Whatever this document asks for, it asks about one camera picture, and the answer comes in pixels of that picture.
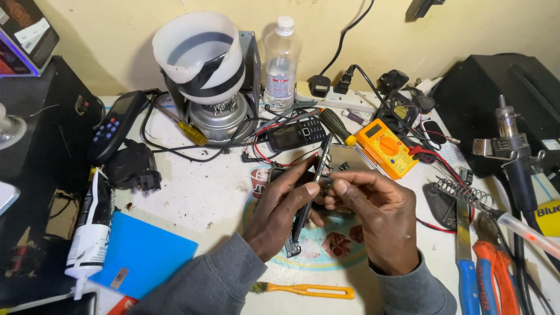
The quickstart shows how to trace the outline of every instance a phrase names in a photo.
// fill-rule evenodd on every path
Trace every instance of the wall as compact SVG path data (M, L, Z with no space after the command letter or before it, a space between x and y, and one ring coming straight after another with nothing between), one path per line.
M558 0L448 0L425 18L405 22L412 0L377 0L345 39L334 78L357 63L376 80L396 68L412 80L436 77L470 54L534 55L560 77ZM190 11L225 13L239 30L260 41L279 15L291 15L304 39L298 79L307 80L330 61L340 30L369 0L36 0L60 34L61 54L92 92L163 87L151 39L173 17ZM367 90L362 78L355 89Z

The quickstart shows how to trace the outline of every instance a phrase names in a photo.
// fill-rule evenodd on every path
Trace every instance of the grey sleeve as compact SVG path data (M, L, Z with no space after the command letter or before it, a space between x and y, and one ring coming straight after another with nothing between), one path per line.
M239 314L249 289L266 269L235 233L217 250L186 263L127 315Z
M455 297L432 276L422 252L418 251L418 255L420 265L407 275L385 276L376 272L385 312L387 315L455 314Z

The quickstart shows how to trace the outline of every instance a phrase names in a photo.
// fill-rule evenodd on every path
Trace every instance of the plastic bottle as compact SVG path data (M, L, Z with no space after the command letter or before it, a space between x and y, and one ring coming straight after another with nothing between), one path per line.
M107 177L96 169L78 216L64 270L67 276L76 278L74 300L82 298L87 278L103 269L114 210L115 191Z
M293 104L301 47L302 40L294 34L294 22L289 16L279 17L276 32L264 38L267 84L263 99L275 112L289 110Z

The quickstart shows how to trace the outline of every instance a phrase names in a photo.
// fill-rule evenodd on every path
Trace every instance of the pliers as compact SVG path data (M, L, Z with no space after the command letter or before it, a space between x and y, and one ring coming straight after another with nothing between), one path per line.
M498 309L494 277L500 289L500 306L502 315L519 315L519 305L515 286L512 282L508 255L499 250L496 227L490 217L481 212L478 215L475 229L478 241L473 249L477 254L477 283L480 307L483 315L500 315Z

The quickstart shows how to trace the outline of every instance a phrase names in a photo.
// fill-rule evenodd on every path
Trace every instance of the remote control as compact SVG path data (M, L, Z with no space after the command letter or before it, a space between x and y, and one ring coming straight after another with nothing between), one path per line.
M93 166L105 164L115 154L147 102L148 98L142 91L126 93L116 100L95 131L95 137L87 151L87 160Z

